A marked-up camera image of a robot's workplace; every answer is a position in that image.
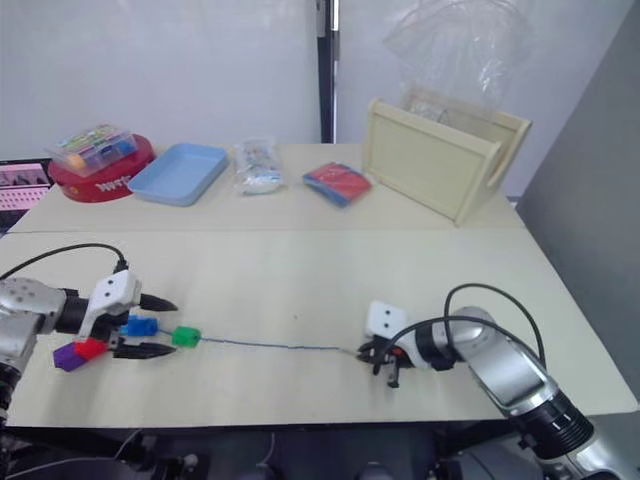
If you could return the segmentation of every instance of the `black cable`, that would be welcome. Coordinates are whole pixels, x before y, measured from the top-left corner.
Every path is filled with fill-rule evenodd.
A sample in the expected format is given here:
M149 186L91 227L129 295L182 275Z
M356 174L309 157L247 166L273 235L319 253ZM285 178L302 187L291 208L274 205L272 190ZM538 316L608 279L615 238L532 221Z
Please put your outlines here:
M538 325L536 324L536 321L533 319L533 315L531 315L529 313L529 311L525 308L524 305L522 305L522 303L520 303L520 301L518 301L518 299L516 299L514 296L508 294L504 290L501 290L498 287L494 287L492 285L487 285L486 283L463 283L462 285L458 285L457 287L451 289L451 291L449 291L449 293L447 294L447 298L444 301L444 316L447 317L449 315L449 310L451 308L451 300L452 300L453 296L457 292L459 292L460 290L463 290L465 288L472 288L472 287L473 288L484 288L486 290L491 290L494 293L502 295L507 300L510 300L516 307L518 307L518 309L522 312L522 314L529 321L529 325L531 325L531 329L533 330L533 334L536 337L536 345L537 345L537 348L538 348L537 358L540 361L540 363L542 364L542 366L547 368L547 357L546 357L546 354L545 354L545 351L544 351L544 343L542 342L542 335L540 334L540 329L538 328ZM445 333L447 335L447 344L451 345L451 327L449 326L448 322L445 322L444 329L445 329Z
M374 365L383 364L385 355L389 353L389 351L393 348L396 342L400 340L402 337L404 337L406 334L411 333L414 330L417 330L418 328L429 327L436 323L445 323L446 325L446 322L462 322L462 321L478 323L480 325L485 325L487 327L493 328L497 332L501 333L502 335L510 339L512 342L520 345L527 352L529 352L531 356L533 356L534 358L538 358L535 352L531 350L531 348L526 343L524 343L522 340L516 337L509 330L506 330L501 326L496 325L493 322L490 322L489 320L485 320L483 318L477 318L477 317L469 317L466 315L450 315L447 317L436 317L436 318L430 318L429 320L422 320L421 322L417 322L417 323L414 323L413 325L409 325L408 327L403 328L398 333L396 333L393 337L391 337L391 339L387 342L384 348L380 351L378 356L374 359L373 364Z
M19 272L23 268L28 267L32 263L36 263L44 258L50 257L52 255L56 255L58 253L68 252L69 250L76 250L79 248L106 248L107 250L111 250L116 255L118 255L118 263L116 264L114 273L117 273L121 270L126 270L127 268L127 260L124 257L124 254L120 250L118 250L116 247L112 245L108 245L106 243L78 243L75 245L67 245L66 247L56 248L55 250L49 250L48 252L41 253L37 257L30 258L29 260L26 260L21 264L16 265L11 270L8 270L2 275L0 275L0 280L9 278L14 273Z

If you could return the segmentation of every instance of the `blue string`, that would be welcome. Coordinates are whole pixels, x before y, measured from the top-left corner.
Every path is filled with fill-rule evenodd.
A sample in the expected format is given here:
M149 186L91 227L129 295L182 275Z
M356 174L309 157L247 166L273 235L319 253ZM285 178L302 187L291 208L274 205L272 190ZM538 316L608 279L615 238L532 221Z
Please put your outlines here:
M158 332L164 333L165 335L172 335L172 333L168 330L158 329ZM266 348L284 348L286 350L321 350L321 351L334 351L334 352L342 352L348 355L355 355L354 352L342 347L333 347L333 346L313 346L313 345L285 345L281 343L261 343L261 342L242 342L240 340L229 340L227 338L213 338L213 337L200 337L200 340L203 342L212 342L212 343L227 343L230 345L241 345L244 347L266 347Z

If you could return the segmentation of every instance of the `green block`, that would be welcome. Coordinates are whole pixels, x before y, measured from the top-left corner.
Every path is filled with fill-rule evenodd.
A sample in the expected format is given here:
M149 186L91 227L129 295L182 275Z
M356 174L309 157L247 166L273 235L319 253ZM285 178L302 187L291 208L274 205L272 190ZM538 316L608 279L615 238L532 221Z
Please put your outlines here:
M171 344L177 347L194 348L198 345L202 334L197 328L178 327L171 335Z

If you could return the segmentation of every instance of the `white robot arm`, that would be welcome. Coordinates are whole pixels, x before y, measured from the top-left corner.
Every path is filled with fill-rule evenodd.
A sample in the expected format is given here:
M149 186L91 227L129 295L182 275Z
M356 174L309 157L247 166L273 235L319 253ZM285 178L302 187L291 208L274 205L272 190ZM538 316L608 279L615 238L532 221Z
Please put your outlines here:
M361 347L359 358L372 363L374 373L381 364L389 365L388 384L393 388L399 386L400 368L443 369L441 365L451 365L449 359L466 362L482 390L522 436L522 444L535 452L546 478L640 479L531 350L488 325L495 322L486 311L465 307L450 318L450 339L443 319L420 322L425 325L403 335L410 325L406 313L373 302L366 327L372 340ZM394 337L397 341L390 344Z

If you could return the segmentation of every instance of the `purple block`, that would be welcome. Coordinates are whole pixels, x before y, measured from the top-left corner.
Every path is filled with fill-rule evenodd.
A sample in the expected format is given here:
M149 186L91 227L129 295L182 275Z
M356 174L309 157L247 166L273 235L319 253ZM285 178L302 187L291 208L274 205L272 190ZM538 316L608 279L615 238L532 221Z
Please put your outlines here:
M73 343L60 347L53 352L53 364L56 368L61 368L65 372L73 372L87 361L76 353Z

